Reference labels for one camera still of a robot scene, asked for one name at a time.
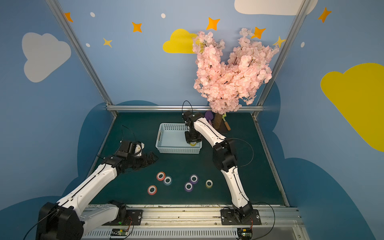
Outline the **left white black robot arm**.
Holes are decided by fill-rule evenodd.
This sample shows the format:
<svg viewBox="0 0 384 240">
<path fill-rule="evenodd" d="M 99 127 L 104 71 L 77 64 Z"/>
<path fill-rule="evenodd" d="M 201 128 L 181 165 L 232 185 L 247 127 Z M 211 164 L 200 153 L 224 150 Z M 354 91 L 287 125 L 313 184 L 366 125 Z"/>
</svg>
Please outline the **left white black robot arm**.
<svg viewBox="0 0 384 240">
<path fill-rule="evenodd" d="M 158 160 L 153 152 L 143 152 L 142 142 L 121 141 L 108 157 L 78 187 L 56 203 L 46 203 L 39 211 L 37 240 L 80 240 L 90 231 L 106 224 L 130 221 L 126 205 L 111 201 L 106 207 L 87 214 L 83 211 L 96 195 L 127 169 L 139 170 Z"/>
</svg>

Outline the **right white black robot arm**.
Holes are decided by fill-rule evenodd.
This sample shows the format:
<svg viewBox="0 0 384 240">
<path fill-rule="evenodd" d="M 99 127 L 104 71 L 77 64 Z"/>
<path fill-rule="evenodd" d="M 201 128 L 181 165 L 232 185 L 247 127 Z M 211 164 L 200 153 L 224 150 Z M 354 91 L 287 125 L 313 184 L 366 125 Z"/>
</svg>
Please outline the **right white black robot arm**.
<svg viewBox="0 0 384 240">
<path fill-rule="evenodd" d="M 185 132 L 186 142 L 198 143 L 205 139 L 213 148 L 213 163 L 221 171 L 229 187 L 237 222 L 249 220 L 254 209 L 240 179 L 234 140 L 220 134 L 199 112 L 186 111 L 182 113 L 182 117 L 188 127 Z"/>
</svg>

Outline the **red tape roll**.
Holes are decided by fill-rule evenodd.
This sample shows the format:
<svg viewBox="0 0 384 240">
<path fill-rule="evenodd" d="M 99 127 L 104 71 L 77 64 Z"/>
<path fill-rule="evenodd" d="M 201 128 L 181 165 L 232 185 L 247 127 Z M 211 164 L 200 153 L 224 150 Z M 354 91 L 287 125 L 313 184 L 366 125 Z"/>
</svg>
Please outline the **red tape roll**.
<svg viewBox="0 0 384 240">
<path fill-rule="evenodd" d="M 157 193 L 157 187 L 155 185 L 151 185 L 148 187 L 147 193 L 151 196 L 155 195 Z"/>
<path fill-rule="evenodd" d="M 156 178 L 158 181 L 163 181 L 166 178 L 166 174 L 164 172 L 158 172 Z"/>
</svg>

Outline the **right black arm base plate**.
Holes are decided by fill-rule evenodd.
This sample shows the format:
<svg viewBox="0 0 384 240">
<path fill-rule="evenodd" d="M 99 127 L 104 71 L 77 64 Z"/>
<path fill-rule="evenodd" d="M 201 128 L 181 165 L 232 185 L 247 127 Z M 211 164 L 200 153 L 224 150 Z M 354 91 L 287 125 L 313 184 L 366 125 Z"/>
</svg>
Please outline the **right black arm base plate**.
<svg viewBox="0 0 384 240">
<path fill-rule="evenodd" d="M 235 215 L 235 211 L 230 208 L 223 208 L 220 210 L 220 219 L 223 226 L 229 225 L 261 225 L 261 217 L 258 210 L 254 210 L 253 213 L 244 220 L 238 220 Z"/>
</svg>

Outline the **light blue plastic storage basket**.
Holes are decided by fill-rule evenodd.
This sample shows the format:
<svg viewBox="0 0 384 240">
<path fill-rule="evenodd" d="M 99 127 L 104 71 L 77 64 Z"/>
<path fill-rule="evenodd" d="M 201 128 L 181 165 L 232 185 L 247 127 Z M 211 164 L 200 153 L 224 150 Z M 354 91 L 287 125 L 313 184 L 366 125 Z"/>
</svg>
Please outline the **light blue plastic storage basket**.
<svg viewBox="0 0 384 240">
<path fill-rule="evenodd" d="M 162 154 L 199 154 L 202 142 L 188 144 L 185 138 L 185 132 L 188 130 L 185 124 L 161 123 L 156 148 Z"/>
</svg>

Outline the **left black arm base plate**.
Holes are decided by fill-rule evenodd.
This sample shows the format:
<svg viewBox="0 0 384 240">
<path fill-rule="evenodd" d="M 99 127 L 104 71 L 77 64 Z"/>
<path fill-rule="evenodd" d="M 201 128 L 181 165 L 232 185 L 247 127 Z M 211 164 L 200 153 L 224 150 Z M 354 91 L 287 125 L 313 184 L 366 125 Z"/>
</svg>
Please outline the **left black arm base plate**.
<svg viewBox="0 0 384 240">
<path fill-rule="evenodd" d="M 127 209 L 125 214 L 118 214 L 118 217 L 104 224 L 104 226 L 140 226 L 143 219 L 143 210 Z"/>
</svg>

